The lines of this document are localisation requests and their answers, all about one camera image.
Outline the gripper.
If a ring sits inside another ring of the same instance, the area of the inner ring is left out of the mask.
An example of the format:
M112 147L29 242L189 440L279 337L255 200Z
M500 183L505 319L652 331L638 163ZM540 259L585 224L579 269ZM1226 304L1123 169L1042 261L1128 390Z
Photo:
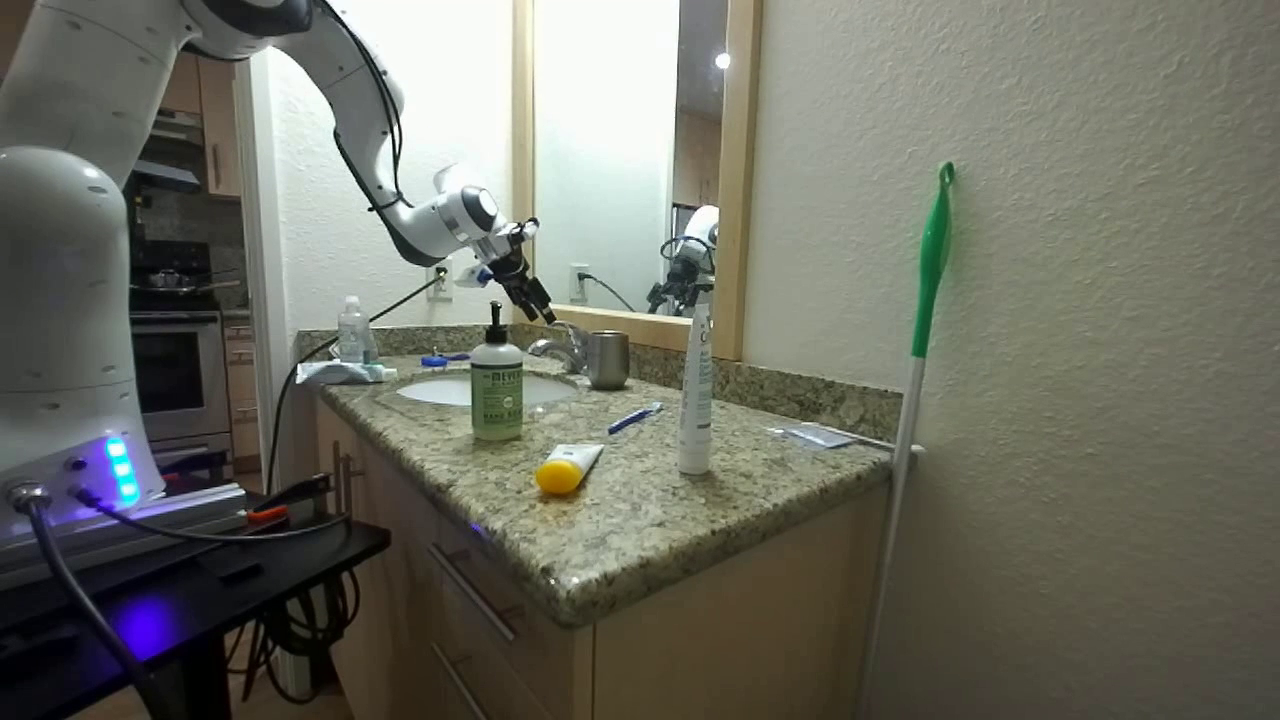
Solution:
M540 320L545 325L557 322L550 295L541 282L532 275L530 261L524 246L540 231L540 220L529 218L524 222L507 222L489 236L495 254L486 260L492 279L512 293L512 304L530 322Z

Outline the chrome tap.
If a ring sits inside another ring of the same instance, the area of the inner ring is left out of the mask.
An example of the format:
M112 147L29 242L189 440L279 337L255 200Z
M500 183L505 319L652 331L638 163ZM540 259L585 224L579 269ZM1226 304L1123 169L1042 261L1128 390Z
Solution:
M559 359L568 374L585 375L589 368L588 337L589 333L568 322L553 322L550 328L564 332L564 340L541 338L531 342L526 354L534 357Z

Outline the green soap pump bottle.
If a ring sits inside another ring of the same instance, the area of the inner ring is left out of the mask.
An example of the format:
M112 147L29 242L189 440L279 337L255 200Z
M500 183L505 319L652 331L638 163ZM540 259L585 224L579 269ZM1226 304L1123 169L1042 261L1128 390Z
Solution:
M509 341L502 302L490 302L484 341L470 351L471 427L476 439L516 439L524 429L524 351Z

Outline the grey metal cup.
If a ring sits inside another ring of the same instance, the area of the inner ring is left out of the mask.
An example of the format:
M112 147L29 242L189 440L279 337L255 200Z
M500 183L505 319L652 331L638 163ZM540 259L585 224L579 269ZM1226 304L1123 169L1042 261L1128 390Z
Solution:
M620 331L588 336L588 379L595 391L623 389L630 378L630 337Z

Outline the white oval sink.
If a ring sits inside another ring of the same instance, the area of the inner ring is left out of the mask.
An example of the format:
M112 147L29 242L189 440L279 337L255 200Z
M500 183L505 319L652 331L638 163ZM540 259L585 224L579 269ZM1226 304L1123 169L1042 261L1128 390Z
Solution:
M575 396L581 388L570 380L554 377L543 377L525 373L522 389L518 398L524 406L553 404L563 398ZM415 377L397 391L398 396L424 404L435 404L452 407L471 406L471 380L470 374L461 373L424 373Z

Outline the blue toothbrush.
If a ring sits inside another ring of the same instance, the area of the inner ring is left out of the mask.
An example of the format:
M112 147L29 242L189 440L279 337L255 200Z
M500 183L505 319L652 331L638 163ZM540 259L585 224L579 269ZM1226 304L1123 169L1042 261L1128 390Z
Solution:
M664 405L662 402L652 402L652 404L646 405L645 407L640 407L639 410L632 411L632 413L622 416L621 419L611 423L607 427L607 434L608 436L617 436L620 432L622 432L622 430L625 430L625 429L627 429L627 428L630 428L630 427L632 427L632 425L635 425L635 424L637 424L640 421L644 421L648 418L652 418L652 416L657 415L658 413L662 413L663 409L664 409Z

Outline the small clear bottle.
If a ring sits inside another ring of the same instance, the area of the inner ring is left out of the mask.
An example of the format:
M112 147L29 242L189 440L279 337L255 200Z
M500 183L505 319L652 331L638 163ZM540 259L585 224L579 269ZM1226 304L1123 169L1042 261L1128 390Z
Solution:
M369 319L357 295L344 297L337 324L334 357L343 363L365 364L370 357Z

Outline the tall white bottle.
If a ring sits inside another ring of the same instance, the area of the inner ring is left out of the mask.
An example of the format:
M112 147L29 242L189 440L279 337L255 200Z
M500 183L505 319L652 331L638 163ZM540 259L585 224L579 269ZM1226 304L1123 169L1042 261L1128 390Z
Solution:
M694 307L687 336L678 421L677 469L690 477L701 477L710 470L714 384L712 328L710 300L703 297Z

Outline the white toothpaste tube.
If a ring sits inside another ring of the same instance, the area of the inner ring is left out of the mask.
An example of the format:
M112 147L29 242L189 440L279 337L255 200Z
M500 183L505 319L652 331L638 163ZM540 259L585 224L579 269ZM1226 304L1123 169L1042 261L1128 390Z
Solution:
M298 386L365 386L394 382L399 373L379 363L353 364L340 360L300 363L294 369Z

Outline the drawer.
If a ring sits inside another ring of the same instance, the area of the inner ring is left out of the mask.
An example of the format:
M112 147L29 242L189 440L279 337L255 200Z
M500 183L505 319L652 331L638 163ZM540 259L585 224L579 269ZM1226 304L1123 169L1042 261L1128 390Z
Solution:
M436 587L436 650L462 714L486 720L575 720L576 635L558 626L431 509L404 523L404 547Z

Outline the black clamp with orange tip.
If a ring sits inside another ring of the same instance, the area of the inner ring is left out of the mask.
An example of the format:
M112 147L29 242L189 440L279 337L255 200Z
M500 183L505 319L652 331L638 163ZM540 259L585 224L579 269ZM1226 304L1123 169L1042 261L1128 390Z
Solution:
M332 489L332 474L321 471L273 495L253 496L247 507L247 521L252 528L273 527L288 521L294 510L302 512L306 507L312 507Z

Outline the silver foil packet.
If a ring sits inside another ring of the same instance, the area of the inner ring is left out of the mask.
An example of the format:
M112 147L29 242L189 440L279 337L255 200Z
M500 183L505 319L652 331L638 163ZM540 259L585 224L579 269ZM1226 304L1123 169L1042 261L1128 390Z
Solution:
M819 448L841 448L850 445L860 445L892 454L895 445L887 441L860 436L849 430L826 427L820 423L803 421L791 425L772 427L767 429L773 436L786 436L800 439Z

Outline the pan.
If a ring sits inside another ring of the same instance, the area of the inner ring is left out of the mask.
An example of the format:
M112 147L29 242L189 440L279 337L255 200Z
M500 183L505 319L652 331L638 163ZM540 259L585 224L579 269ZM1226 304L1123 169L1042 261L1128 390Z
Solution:
M131 277L132 292L155 296L211 296L219 290L239 288L239 279L219 281L216 273L183 273L164 268L155 272L140 272Z

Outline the range hood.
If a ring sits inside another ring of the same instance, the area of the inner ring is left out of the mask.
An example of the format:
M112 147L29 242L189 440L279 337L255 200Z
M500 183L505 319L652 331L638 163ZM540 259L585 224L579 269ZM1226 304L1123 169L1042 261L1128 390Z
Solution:
M151 127L131 182L178 193L202 193L204 122L191 111L161 108Z

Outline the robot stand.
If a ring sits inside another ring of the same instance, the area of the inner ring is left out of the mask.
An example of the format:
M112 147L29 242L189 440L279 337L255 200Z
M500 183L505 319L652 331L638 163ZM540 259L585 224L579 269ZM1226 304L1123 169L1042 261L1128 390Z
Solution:
M151 720L230 720L224 637L385 551L388 529L335 519L209 537L128 574L105 603L76 578L41 489L15 500L50 579L0 593L0 720L65 720L132 685Z

